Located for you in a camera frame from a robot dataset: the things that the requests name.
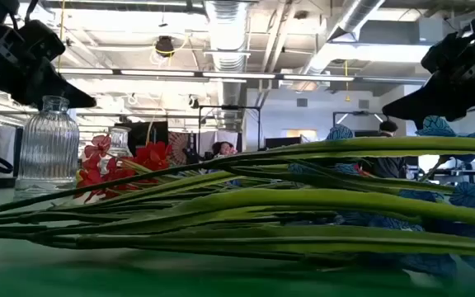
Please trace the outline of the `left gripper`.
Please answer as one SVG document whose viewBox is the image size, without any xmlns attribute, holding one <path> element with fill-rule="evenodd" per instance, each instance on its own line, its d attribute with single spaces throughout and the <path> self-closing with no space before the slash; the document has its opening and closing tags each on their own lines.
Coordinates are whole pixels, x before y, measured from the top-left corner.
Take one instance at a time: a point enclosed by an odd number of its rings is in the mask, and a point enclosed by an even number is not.
<svg viewBox="0 0 475 297">
<path fill-rule="evenodd" d="M 45 96 L 68 99 L 69 108 L 94 107 L 96 99 L 66 81 L 51 64 L 64 50 L 57 34 L 38 20 L 18 30 L 0 25 L 0 92 L 39 109 Z"/>
</svg>

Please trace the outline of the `person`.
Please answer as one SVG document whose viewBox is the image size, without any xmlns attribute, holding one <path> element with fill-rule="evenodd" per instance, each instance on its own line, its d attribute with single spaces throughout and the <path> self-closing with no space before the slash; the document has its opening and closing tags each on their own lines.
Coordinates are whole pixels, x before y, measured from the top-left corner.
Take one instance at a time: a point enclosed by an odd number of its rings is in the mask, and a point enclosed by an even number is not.
<svg viewBox="0 0 475 297">
<path fill-rule="evenodd" d="M 379 125 L 379 136 L 392 138 L 397 132 L 397 125 L 391 121 L 383 121 Z M 401 157 L 385 157 L 370 158 L 371 167 L 369 172 L 382 178 L 401 178 L 407 177 L 407 166 L 404 158 Z"/>
<path fill-rule="evenodd" d="M 236 154 L 238 151 L 235 149 L 233 144 L 222 141 L 216 142 L 212 145 L 212 151 L 214 158 L 224 158 Z"/>
</svg>

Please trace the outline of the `red artificial flower bunch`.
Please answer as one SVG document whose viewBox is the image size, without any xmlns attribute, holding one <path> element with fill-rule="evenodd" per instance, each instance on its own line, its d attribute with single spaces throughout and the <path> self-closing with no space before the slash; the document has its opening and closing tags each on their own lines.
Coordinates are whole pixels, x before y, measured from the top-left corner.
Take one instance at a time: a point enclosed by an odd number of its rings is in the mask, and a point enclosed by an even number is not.
<svg viewBox="0 0 475 297">
<path fill-rule="evenodd" d="M 113 182 L 170 167 L 168 154 L 171 147 L 162 141 L 155 144 L 150 142 L 142 148 L 137 148 L 134 157 L 114 156 L 112 149 L 112 138 L 105 134 L 95 136 L 91 144 L 85 146 L 82 167 L 77 173 L 77 188 Z M 84 196 L 84 204 L 92 200 L 109 200 L 128 191 L 142 190 L 146 185 L 159 184 L 160 182 L 155 178 L 142 179 L 127 184 L 109 186 L 106 189 L 75 194 L 73 198 Z"/>
</svg>

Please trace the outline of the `black ceiling dome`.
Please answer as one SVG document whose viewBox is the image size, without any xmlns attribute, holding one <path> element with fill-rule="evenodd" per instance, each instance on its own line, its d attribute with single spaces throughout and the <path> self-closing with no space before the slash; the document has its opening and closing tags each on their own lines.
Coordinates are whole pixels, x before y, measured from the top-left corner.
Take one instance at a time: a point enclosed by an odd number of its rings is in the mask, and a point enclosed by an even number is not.
<svg viewBox="0 0 475 297">
<path fill-rule="evenodd" d="M 169 35 L 161 35 L 155 44 L 155 51 L 163 58 L 172 57 L 174 54 L 172 38 Z"/>
</svg>

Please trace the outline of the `small clear glass vase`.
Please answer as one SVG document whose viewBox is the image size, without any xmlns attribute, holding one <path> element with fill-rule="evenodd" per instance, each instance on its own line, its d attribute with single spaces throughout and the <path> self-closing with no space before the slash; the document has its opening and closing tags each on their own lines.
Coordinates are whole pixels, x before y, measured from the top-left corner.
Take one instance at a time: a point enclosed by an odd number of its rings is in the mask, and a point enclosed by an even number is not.
<svg viewBox="0 0 475 297">
<path fill-rule="evenodd" d="M 127 127 L 114 126 L 109 128 L 109 136 L 111 137 L 109 154 L 120 158 L 133 156 L 129 150 L 129 132 L 130 128 Z"/>
</svg>

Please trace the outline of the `ribbed silver ventilation duct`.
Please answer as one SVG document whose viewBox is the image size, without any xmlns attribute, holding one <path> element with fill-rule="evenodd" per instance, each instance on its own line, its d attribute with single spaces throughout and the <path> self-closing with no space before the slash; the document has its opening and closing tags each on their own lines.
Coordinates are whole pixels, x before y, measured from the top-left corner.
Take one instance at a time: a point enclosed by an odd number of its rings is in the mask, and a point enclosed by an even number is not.
<svg viewBox="0 0 475 297">
<path fill-rule="evenodd" d="M 246 2 L 218 0 L 205 1 L 209 18 L 210 48 L 214 71 L 242 73 L 247 57 L 245 50 L 249 4 Z M 221 106 L 245 106 L 241 97 L 242 82 L 218 82 L 218 102 Z M 243 111 L 219 111 L 218 126 L 222 130 L 241 132 Z"/>
</svg>

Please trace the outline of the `blue artificial flower bunch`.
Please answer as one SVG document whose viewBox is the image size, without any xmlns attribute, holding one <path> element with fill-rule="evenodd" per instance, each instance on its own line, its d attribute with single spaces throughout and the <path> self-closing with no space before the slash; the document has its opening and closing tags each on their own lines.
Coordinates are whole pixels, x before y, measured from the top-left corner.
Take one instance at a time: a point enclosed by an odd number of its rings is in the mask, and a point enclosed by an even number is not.
<svg viewBox="0 0 475 297">
<path fill-rule="evenodd" d="M 475 183 L 443 186 L 372 175 L 370 158 L 475 159 L 475 133 L 427 116 L 407 138 L 357 138 L 336 125 L 322 142 L 215 158 L 76 188 L 159 184 L 109 200 L 0 205 L 0 238 L 53 248 L 137 248 L 397 266 L 451 276 L 475 269 Z"/>
</svg>

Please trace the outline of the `black screen panel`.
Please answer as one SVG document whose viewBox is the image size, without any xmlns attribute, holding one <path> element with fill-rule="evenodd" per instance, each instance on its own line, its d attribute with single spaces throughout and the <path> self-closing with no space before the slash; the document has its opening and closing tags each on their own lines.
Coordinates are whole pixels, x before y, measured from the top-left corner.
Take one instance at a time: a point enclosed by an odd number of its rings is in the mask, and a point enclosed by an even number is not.
<svg viewBox="0 0 475 297">
<path fill-rule="evenodd" d="M 142 146 L 148 141 L 168 144 L 168 123 L 166 121 L 119 123 L 115 126 L 129 128 L 129 145 Z"/>
</svg>

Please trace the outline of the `red mandala cloth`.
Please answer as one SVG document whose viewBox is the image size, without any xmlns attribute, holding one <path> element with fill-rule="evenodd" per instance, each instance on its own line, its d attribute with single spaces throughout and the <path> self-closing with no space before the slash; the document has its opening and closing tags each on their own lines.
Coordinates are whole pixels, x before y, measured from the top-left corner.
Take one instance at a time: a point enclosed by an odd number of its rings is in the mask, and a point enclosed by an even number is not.
<svg viewBox="0 0 475 297">
<path fill-rule="evenodd" d="M 180 132 L 168 133 L 168 145 L 170 146 L 169 159 L 174 165 L 186 165 L 187 155 L 185 150 L 190 147 L 191 134 Z"/>
</svg>

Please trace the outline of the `green table mat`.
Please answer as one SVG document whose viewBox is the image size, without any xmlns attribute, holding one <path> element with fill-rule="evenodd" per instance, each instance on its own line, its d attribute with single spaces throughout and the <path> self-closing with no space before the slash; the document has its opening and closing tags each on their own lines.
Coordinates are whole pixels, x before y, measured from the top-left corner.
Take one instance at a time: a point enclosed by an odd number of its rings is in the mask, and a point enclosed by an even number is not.
<svg viewBox="0 0 475 297">
<path fill-rule="evenodd" d="M 444 283 L 404 271 L 0 239 L 0 297 L 475 297 L 475 270 L 460 262 Z"/>
</svg>

